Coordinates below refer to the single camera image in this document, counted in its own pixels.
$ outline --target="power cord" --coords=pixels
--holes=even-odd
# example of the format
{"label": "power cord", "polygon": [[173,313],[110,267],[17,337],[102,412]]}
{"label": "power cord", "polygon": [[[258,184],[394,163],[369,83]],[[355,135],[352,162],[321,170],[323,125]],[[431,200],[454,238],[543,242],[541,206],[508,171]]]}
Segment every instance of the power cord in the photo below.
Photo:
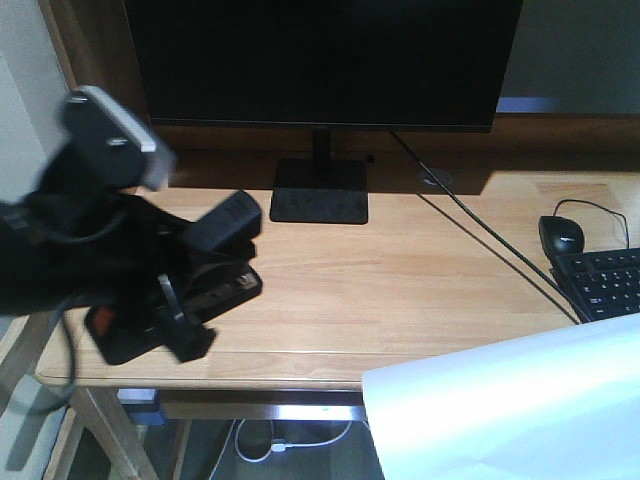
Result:
{"label": "power cord", "polygon": [[[431,177],[433,183],[435,183],[443,192],[445,192],[453,202],[462,209],[464,213],[466,213],[474,222],[476,222],[480,227],[482,227],[487,233],[489,233],[495,240],[497,240],[503,247],[509,250],[513,255],[515,255],[520,261],[522,261],[527,267],[529,267],[536,275],[538,275],[542,280],[545,281],[556,293],[558,293],[562,298],[564,298],[567,302],[569,302],[574,309],[581,313],[584,318],[587,318],[587,315],[582,313],[582,309],[580,306],[573,301],[566,293],[564,293],[551,278],[549,278],[542,270],[540,270],[531,260],[525,257],[522,253],[520,253],[513,245],[507,242],[504,238],[502,238],[495,230],[493,230],[489,225],[487,225],[478,215],[476,215],[467,205],[465,205],[462,200],[460,200],[449,188],[442,183],[437,176],[435,176],[431,169],[424,164],[422,159],[407,145],[400,136],[394,131],[389,131],[391,136],[400,144],[400,146],[409,154],[411,158],[413,158],[416,163],[425,171],[425,173]],[[575,325],[579,325],[582,322],[571,315],[566,309],[561,309],[562,313],[571,320]]]}
{"label": "power cord", "polygon": [[245,452],[243,452],[242,448],[240,447],[240,432],[246,422],[247,422],[246,419],[240,420],[238,424],[238,428],[236,429],[235,436],[234,436],[234,447],[235,447],[236,454],[242,460],[249,463],[263,462],[267,458],[269,458],[269,456],[272,453],[282,453],[285,450],[290,448],[316,448],[316,447],[326,447],[328,445],[332,445],[340,441],[342,438],[344,438],[344,436],[347,433],[349,433],[349,430],[351,429],[351,425],[353,424],[353,422],[347,422],[344,429],[338,435],[336,435],[333,438],[330,438],[329,440],[325,440],[322,442],[312,442],[312,443],[290,443],[290,442],[287,442],[285,439],[275,438],[275,425],[273,420],[269,420],[269,425],[271,429],[271,441],[270,441],[269,448],[261,455],[252,457],[247,455]]}

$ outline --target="white paper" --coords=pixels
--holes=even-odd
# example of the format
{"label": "white paper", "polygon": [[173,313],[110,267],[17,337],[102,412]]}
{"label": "white paper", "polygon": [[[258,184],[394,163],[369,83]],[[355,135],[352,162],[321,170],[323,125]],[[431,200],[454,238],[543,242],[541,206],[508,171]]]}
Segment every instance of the white paper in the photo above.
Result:
{"label": "white paper", "polygon": [[640,314],[365,372],[386,480],[640,479]]}

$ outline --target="monitor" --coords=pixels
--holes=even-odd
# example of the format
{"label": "monitor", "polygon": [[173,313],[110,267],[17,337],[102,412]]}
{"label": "monitor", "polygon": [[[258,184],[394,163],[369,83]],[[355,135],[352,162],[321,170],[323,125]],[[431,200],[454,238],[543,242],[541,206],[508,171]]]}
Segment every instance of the monitor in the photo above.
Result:
{"label": "monitor", "polygon": [[333,129],[490,131],[522,0],[125,0],[152,123],[299,127],[272,220],[365,223]]}

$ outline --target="keyboard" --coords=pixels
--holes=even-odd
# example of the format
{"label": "keyboard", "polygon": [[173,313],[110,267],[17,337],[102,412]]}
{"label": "keyboard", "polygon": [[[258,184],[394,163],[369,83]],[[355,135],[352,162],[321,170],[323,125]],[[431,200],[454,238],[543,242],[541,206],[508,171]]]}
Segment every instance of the keyboard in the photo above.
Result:
{"label": "keyboard", "polygon": [[640,312],[640,248],[559,255],[551,272],[583,322]]}

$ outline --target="computer mouse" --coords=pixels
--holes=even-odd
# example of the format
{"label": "computer mouse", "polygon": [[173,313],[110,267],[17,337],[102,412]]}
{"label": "computer mouse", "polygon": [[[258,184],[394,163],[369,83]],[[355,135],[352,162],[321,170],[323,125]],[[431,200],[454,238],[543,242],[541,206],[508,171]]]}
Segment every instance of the computer mouse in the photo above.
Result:
{"label": "computer mouse", "polygon": [[558,255],[581,253],[584,249],[584,233],[573,220],[557,216],[542,216],[538,232],[544,254],[551,261]]}

